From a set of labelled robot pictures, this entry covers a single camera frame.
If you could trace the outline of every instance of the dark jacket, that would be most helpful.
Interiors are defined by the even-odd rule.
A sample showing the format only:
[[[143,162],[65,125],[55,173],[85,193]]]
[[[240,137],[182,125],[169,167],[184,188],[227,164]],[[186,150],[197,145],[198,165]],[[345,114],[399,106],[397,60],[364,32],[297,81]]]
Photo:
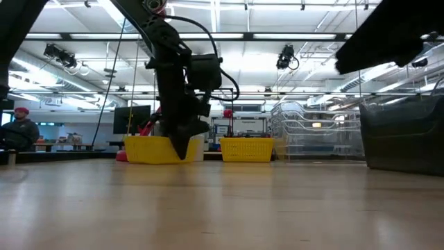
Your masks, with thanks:
[[[7,124],[3,125],[4,128],[9,128],[11,130],[20,132],[26,136],[28,136],[30,139],[32,139],[33,143],[37,141],[37,139],[40,136],[39,128],[37,127],[37,124],[35,122],[32,122],[30,119],[25,119],[23,121],[13,121],[8,122]],[[24,138],[21,135],[18,135],[16,133],[11,132],[4,132],[5,140],[12,142],[13,144],[22,147],[26,144],[29,144],[28,140]]]

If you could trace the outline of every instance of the computer screen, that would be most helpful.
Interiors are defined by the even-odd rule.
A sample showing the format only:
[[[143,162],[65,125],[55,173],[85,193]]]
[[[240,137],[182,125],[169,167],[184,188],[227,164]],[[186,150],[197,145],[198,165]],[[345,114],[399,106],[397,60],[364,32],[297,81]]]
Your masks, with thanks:
[[[12,119],[12,115],[11,114],[9,114],[9,113],[2,113],[1,114],[1,125],[3,126],[5,124],[7,124],[8,122],[11,122],[11,119]]]
[[[137,126],[140,126],[143,122],[147,121],[151,116],[151,106],[135,106],[133,108],[116,108],[114,110],[114,124],[113,133],[126,134],[128,132],[128,123],[131,117],[130,133],[136,134]]]

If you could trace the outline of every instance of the black stand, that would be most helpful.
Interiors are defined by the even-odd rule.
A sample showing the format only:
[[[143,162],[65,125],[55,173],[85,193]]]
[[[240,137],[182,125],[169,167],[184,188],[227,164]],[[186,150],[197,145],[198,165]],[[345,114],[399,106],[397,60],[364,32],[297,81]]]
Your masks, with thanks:
[[[234,90],[232,87],[221,87],[220,90],[228,90],[231,92],[231,111],[233,112],[230,117],[230,125],[228,126],[227,137],[231,138],[234,135]]]

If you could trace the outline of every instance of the red object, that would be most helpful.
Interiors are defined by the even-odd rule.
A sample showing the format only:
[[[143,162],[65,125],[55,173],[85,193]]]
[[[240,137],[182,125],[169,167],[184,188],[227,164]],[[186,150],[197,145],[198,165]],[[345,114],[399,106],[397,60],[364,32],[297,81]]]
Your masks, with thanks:
[[[231,118],[233,116],[233,110],[227,109],[223,111],[223,116],[225,118]]]
[[[23,112],[23,113],[29,115],[29,109],[28,108],[23,108],[23,107],[15,108],[14,111],[15,112]]]
[[[116,161],[128,162],[125,150],[120,150],[116,154]]]
[[[162,111],[161,107],[159,107],[155,112],[159,113]],[[140,136],[148,136],[153,129],[154,123],[148,122],[144,128],[138,127],[137,130],[139,131]]]

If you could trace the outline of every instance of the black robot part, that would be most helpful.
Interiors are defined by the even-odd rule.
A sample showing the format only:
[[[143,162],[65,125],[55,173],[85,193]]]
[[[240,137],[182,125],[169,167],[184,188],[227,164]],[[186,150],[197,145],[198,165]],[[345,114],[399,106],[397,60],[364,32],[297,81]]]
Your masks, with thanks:
[[[68,69],[73,69],[77,67],[76,56],[63,49],[57,48],[57,46],[54,44],[47,44],[43,55],[50,60],[55,59],[56,62],[60,63],[63,67],[66,67]]]
[[[383,0],[336,53],[339,73],[389,62],[407,65],[422,51],[423,35],[444,34],[443,6],[442,0]]]
[[[286,69],[294,58],[293,45],[285,45],[276,63],[277,69]]]

